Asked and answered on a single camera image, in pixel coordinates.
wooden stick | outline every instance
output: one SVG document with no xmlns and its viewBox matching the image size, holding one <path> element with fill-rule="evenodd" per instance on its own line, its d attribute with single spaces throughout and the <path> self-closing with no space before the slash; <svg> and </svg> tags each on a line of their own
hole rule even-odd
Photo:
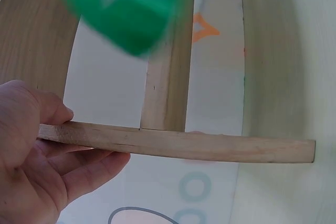
<svg viewBox="0 0 336 224">
<path fill-rule="evenodd" d="M 312 163 L 315 141 L 208 135 L 68 122 L 39 138 L 152 156 L 242 163 Z"/>
<path fill-rule="evenodd" d="M 190 73 L 194 0 L 179 0 L 181 15 L 148 63 L 140 127 L 184 131 Z"/>
</svg>

white surface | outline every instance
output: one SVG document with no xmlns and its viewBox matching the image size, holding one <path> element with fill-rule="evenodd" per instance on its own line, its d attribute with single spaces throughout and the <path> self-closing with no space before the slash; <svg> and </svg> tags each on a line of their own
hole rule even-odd
<svg viewBox="0 0 336 224">
<path fill-rule="evenodd" d="M 220 35 L 203 38 L 193 45 L 187 131 L 241 135 L 244 98 L 241 0 L 206 0 L 203 8 L 201 3 L 195 2 L 195 11 L 201 11 Z M 77 121 L 138 127 L 146 66 L 144 61 L 123 55 L 80 22 L 70 59 L 65 104 L 74 110 Z M 179 224 L 226 224 L 230 219 L 237 167 L 230 163 L 132 155 L 120 175 L 70 204 L 59 222 L 108 223 L 113 211 L 135 206 L 177 219 Z M 134 211 L 126 213 L 128 220 L 132 219 Z M 113 224 L 131 224 L 126 220 L 113 221 Z M 139 220 L 137 224 L 159 223 Z"/>
<path fill-rule="evenodd" d="M 239 165 L 231 224 L 336 223 L 336 1 L 244 0 L 244 134 L 317 140 L 311 165 Z"/>
</svg>

orange triangle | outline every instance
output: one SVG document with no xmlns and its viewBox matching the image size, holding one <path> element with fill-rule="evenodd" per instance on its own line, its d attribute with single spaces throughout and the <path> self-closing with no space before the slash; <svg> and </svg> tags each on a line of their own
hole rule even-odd
<svg viewBox="0 0 336 224">
<path fill-rule="evenodd" d="M 204 29 L 193 32 L 193 43 L 207 36 L 220 35 L 221 33 L 212 25 L 207 23 L 200 13 L 194 15 L 194 23 L 199 23 Z"/>
</svg>

wooden slat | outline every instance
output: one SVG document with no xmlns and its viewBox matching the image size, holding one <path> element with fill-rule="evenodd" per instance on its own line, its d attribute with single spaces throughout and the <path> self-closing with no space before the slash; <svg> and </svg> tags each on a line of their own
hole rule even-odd
<svg viewBox="0 0 336 224">
<path fill-rule="evenodd" d="M 21 79 L 63 97 L 78 20 L 62 0 L 1 0 L 0 24 L 0 83 Z"/>
<path fill-rule="evenodd" d="M 149 61 L 141 127 L 184 131 L 188 98 L 194 0 L 179 0 L 173 31 Z"/>
<path fill-rule="evenodd" d="M 40 138 L 118 152 L 248 163 L 312 163 L 315 141 L 208 135 L 68 122 Z"/>
</svg>

green object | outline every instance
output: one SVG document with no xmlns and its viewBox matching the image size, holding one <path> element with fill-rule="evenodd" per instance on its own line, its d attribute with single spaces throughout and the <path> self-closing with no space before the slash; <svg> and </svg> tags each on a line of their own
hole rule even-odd
<svg viewBox="0 0 336 224">
<path fill-rule="evenodd" d="M 93 29 L 141 57 L 163 37 L 177 0 L 66 0 Z"/>
</svg>

